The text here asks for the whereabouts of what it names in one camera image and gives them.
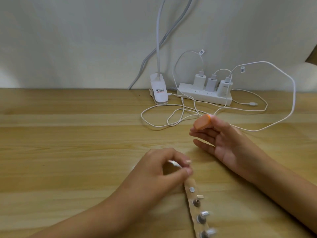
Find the wooden table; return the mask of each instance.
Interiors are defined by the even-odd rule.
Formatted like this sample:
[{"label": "wooden table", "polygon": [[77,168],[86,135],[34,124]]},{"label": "wooden table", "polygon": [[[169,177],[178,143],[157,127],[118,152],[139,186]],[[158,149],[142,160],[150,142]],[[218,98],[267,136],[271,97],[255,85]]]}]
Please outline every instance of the wooden table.
[{"label": "wooden table", "polygon": [[[234,91],[240,102],[258,102]],[[257,92],[264,114],[225,111],[220,117],[256,129],[281,119],[292,95]],[[295,114],[282,124],[247,135],[278,162],[317,184],[317,94],[298,94]],[[152,148],[174,147],[193,160],[194,178],[213,212],[216,237],[313,237],[301,224],[244,180],[197,149],[193,120],[154,131],[140,113],[153,105],[148,90],[0,89],[0,237],[25,237],[97,204]],[[170,103],[180,104],[172,97]],[[216,107],[198,105],[213,113]],[[233,104],[233,107],[254,108]],[[175,107],[145,116],[165,124]],[[119,237],[193,238],[181,187]]]}]

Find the power strip socket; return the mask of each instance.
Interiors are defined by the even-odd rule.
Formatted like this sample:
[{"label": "power strip socket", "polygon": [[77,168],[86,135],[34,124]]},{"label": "power strip socket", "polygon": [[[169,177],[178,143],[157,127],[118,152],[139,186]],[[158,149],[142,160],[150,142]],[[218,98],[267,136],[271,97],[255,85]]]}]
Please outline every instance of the power strip socket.
[{"label": "power strip socket", "polygon": [[219,97],[217,95],[217,92],[208,92],[205,91],[205,87],[203,90],[195,90],[192,84],[187,84],[187,83],[180,83],[177,91],[177,96],[181,97],[183,94],[187,96],[193,97],[193,99],[198,100],[198,101],[203,101],[203,102],[208,102],[208,103],[215,103],[215,104],[221,104],[221,105],[226,105],[230,106],[232,103],[232,97],[231,94],[228,94],[228,97]]}]

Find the orange cap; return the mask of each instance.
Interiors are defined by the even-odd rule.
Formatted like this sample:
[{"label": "orange cap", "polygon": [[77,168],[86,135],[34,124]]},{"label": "orange cap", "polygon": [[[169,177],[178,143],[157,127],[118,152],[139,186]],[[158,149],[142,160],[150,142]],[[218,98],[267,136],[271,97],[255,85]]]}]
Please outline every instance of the orange cap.
[{"label": "orange cap", "polygon": [[194,128],[197,130],[201,130],[201,129],[207,128],[210,125],[210,123],[211,123],[210,115],[206,114],[194,122]]}]

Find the skin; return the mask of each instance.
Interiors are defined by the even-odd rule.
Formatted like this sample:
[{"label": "skin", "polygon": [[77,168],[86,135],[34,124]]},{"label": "skin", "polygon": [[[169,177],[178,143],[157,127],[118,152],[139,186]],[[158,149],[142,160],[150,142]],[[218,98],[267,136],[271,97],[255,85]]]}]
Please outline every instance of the skin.
[{"label": "skin", "polygon": [[[194,139],[196,146],[254,184],[317,234],[317,186],[275,162],[244,134],[216,116],[211,117],[208,128],[192,128],[189,134],[207,142]],[[176,161],[182,168],[165,176],[162,166],[168,160]],[[188,160],[172,148],[150,150],[110,197],[30,237],[113,237],[192,175]]]}]

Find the wall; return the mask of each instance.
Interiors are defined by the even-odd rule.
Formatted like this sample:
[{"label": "wall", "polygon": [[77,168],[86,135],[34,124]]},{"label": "wall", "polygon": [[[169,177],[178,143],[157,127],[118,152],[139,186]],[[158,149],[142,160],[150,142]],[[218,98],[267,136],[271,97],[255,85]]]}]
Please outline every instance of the wall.
[{"label": "wall", "polygon": [[[167,0],[161,37],[188,0]],[[0,0],[0,87],[127,88],[155,47],[161,0]],[[299,91],[317,91],[317,66],[304,63],[317,43],[317,0],[193,0],[161,50],[161,70],[185,50],[206,51],[204,70],[267,60],[294,76]],[[177,81],[193,82],[200,60],[185,54]],[[149,88],[153,57],[134,88]],[[236,88],[291,89],[268,66],[235,73]]]}]

